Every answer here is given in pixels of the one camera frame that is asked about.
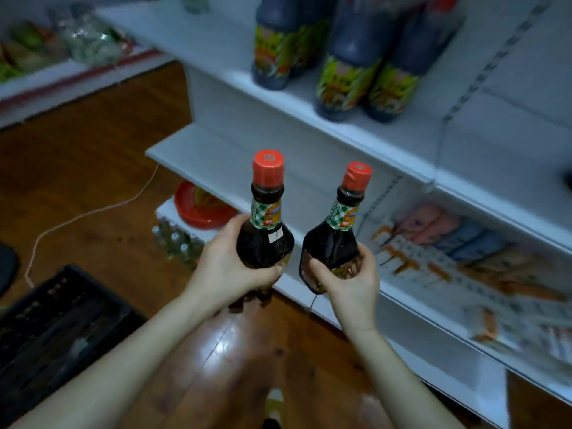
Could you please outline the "large dark sauce bottle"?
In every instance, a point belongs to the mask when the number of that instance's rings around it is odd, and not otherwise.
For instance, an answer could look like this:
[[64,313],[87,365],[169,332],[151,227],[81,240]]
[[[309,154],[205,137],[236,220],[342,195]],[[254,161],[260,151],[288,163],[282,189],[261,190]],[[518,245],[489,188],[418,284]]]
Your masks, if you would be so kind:
[[322,56],[337,0],[299,0],[292,79],[315,68]]
[[360,104],[394,38],[399,0],[339,0],[315,110],[339,122]]
[[370,119],[390,123],[403,113],[463,23],[459,0],[429,0],[410,11],[366,96]]
[[304,58],[307,0],[261,0],[255,15],[252,77],[267,90],[282,90]]

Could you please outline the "white metal shelf unit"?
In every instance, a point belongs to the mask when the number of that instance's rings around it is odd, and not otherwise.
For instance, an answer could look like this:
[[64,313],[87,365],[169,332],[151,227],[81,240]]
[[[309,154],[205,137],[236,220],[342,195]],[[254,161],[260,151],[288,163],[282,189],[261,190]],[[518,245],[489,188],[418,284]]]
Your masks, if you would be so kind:
[[314,110],[318,70],[281,91],[254,84],[251,52],[261,0],[133,1],[96,15],[180,62],[193,123],[147,155],[249,211],[247,165],[269,144],[285,157],[283,217],[297,243],[329,211],[334,176],[362,158],[374,175],[356,225],[423,190],[495,230],[554,255],[572,290],[572,0],[460,0],[464,25],[395,122],[361,109],[344,122]]

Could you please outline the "black plastic crate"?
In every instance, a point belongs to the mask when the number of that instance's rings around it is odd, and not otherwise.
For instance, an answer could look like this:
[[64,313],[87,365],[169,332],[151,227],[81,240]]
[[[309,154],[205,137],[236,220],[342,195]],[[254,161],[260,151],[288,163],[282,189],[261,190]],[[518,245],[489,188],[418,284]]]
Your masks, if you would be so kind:
[[147,322],[76,264],[0,315],[0,429],[5,429]]

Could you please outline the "dark sauce bottle red cap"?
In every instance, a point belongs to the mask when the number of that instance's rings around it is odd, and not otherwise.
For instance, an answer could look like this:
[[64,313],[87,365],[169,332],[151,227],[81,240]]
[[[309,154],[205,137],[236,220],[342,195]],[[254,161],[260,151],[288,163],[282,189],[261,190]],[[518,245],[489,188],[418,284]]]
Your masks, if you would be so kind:
[[279,265],[286,269],[295,238],[282,221],[285,163],[281,152],[264,149],[254,155],[249,220],[242,224],[237,254],[251,269]]
[[327,290],[311,270],[311,259],[318,259],[342,280],[351,279],[358,272],[359,249],[353,227],[371,175],[368,165],[349,163],[329,214],[304,237],[299,276],[315,295]]

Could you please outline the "pile of clear plastic bags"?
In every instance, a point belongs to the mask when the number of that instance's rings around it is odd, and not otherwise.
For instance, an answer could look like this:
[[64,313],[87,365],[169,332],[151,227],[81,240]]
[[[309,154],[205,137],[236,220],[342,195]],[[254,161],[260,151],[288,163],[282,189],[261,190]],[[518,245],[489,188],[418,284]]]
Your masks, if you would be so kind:
[[92,5],[75,1],[48,7],[48,17],[70,56],[90,67],[102,67],[131,55],[132,39],[96,17]]

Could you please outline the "group of small clear bottles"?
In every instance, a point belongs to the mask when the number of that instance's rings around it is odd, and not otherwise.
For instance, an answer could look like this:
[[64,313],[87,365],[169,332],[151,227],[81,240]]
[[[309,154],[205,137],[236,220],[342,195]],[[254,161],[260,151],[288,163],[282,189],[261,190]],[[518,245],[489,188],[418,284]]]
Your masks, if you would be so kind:
[[194,272],[203,253],[204,243],[194,233],[184,232],[175,221],[157,215],[157,224],[152,228],[155,244],[168,259],[177,259]]

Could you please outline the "white shelf with red strip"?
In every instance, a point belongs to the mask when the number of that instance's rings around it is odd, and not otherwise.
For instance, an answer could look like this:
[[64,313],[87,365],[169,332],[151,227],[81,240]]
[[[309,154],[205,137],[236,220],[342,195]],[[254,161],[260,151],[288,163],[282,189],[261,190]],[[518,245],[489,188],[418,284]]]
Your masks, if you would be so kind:
[[136,46],[118,64],[90,68],[73,59],[0,83],[0,130],[157,69],[174,59]]

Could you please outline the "person's right hand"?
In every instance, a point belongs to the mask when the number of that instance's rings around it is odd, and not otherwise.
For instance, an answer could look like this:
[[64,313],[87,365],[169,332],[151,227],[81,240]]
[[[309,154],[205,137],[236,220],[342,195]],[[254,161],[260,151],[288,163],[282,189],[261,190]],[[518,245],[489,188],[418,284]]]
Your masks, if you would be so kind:
[[357,274],[345,281],[345,290],[339,300],[330,299],[341,329],[351,342],[376,330],[375,304],[380,292],[375,256],[366,245],[357,245]]

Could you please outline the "person's right forearm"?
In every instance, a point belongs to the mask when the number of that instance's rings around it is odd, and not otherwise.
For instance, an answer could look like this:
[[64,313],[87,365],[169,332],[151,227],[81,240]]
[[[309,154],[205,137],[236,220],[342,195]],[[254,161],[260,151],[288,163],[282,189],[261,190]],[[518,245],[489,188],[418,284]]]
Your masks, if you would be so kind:
[[394,429],[466,429],[375,327],[342,326]]

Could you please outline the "red plastic basin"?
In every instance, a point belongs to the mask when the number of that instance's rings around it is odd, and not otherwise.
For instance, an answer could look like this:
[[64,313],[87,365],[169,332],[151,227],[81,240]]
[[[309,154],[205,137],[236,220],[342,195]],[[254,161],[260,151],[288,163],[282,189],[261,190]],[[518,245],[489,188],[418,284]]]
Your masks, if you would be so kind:
[[183,181],[174,194],[180,218],[188,225],[213,230],[224,226],[238,211],[190,181]]

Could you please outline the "person's green shoe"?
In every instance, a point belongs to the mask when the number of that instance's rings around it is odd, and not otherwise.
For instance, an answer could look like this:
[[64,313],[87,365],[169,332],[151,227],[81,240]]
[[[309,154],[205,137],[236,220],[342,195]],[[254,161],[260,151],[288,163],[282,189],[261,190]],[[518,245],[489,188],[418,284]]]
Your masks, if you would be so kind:
[[261,429],[284,429],[284,397],[281,389],[271,389],[264,405],[264,420]]

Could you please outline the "dark round object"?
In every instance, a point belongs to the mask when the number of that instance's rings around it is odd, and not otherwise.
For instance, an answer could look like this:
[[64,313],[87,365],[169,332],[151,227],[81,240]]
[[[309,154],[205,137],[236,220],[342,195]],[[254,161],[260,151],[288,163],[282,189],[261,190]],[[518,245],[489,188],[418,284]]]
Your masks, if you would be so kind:
[[0,241],[0,298],[13,285],[20,264],[20,258],[14,248]]

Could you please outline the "pile of green packets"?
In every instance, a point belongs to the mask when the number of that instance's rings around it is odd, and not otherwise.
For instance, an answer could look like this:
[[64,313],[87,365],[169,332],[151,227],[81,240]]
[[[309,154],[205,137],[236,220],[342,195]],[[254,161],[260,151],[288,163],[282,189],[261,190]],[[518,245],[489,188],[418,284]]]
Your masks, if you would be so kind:
[[69,51],[58,32],[32,21],[9,28],[0,39],[0,83],[68,60]]

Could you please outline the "person's left forearm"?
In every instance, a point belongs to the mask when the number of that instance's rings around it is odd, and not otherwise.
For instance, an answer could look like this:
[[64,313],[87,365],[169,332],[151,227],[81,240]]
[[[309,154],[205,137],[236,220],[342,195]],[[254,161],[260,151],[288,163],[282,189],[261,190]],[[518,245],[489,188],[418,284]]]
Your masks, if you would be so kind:
[[221,295],[186,290],[8,429],[115,429],[161,362],[225,305]]

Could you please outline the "person's left hand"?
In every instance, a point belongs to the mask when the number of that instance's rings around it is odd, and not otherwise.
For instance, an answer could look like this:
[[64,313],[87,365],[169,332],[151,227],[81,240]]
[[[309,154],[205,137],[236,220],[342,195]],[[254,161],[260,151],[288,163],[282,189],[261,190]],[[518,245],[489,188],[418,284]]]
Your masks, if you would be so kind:
[[181,297],[197,302],[205,310],[219,310],[245,296],[244,268],[237,253],[237,240],[243,223],[249,216],[233,217],[218,234],[204,246],[196,270]]

